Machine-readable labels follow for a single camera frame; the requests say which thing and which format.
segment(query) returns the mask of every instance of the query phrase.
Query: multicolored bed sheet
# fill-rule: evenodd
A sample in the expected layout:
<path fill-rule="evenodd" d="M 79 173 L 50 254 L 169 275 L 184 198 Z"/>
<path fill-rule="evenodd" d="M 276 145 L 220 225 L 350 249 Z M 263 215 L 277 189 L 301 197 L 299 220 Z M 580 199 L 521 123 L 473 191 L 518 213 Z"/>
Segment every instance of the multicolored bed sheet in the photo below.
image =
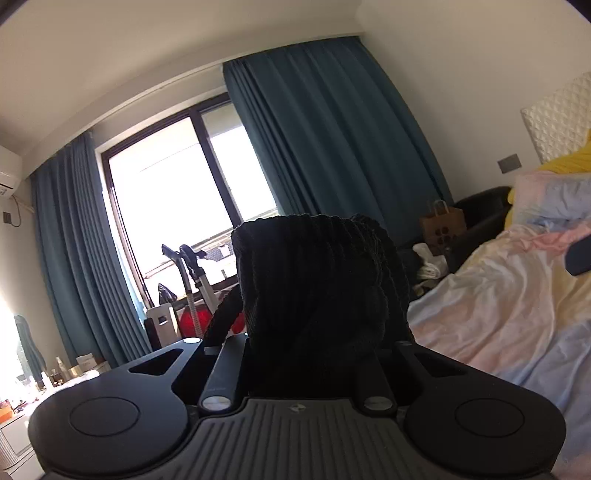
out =
<path fill-rule="evenodd" d="M 548 232 L 514 225 L 480 246 L 455 274 L 413 302 L 421 345 L 551 400 L 567 439 L 553 469 L 591 478 L 591 273 L 572 277 L 564 254 L 591 220 Z"/>

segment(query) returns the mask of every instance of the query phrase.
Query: wall switch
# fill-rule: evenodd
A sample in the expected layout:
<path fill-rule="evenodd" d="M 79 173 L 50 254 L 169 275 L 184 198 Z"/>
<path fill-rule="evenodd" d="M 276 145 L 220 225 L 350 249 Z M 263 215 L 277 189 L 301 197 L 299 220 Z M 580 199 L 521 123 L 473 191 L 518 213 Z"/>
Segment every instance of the wall switch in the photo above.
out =
<path fill-rule="evenodd" d="M 499 168 L 501 169 L 501 173 L 507 173 L 521 168 L 521 162 L 519 161 L 517 153 L 509 155 L 507 158 L 503 158 L 503 160 L 499 160 L 498 164 Z"/>

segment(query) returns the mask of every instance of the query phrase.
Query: yellow pillow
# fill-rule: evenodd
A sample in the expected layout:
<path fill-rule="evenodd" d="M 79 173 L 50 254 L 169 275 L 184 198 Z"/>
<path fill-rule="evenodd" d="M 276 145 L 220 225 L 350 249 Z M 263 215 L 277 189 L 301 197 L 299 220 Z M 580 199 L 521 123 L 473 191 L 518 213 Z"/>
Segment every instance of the yellow pillow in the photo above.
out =
<path fill-rule="evenodd" d="M 549 170 L 558 174 L 567 173 L 591 173 L 591 129 L 587 132 L 587 144 L 569 155 L 550 160 L 540 165 L 536 170 Z M 515 189 L 511 189 L 507 196 L 507 202 L 513 205 L 515 200 Z M 505 218 L 505 229 L 511 226 L 513 220 L 513 208 L 507 213 Z"/>

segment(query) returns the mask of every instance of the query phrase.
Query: headboard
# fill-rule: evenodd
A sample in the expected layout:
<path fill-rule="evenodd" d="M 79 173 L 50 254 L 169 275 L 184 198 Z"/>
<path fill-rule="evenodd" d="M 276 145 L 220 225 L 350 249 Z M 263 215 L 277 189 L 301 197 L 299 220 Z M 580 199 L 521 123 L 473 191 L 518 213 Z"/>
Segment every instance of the headboard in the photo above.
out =
<path fill-rule="evenodd" d="M 591 128 L 591 72 L 521 109 L 521 116 L 542 163 L 578 150 Z"/>

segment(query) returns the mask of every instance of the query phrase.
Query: air conditioner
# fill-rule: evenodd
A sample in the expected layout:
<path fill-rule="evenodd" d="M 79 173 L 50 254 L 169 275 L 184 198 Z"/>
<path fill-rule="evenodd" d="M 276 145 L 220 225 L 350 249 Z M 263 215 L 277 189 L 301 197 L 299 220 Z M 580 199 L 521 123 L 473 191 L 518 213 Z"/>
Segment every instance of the air conditioner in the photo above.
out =
<path fill-rule="evenodd" d="M 0 145 L 0 199 L 11 197 L 21 180 L 21 157 Z"/>

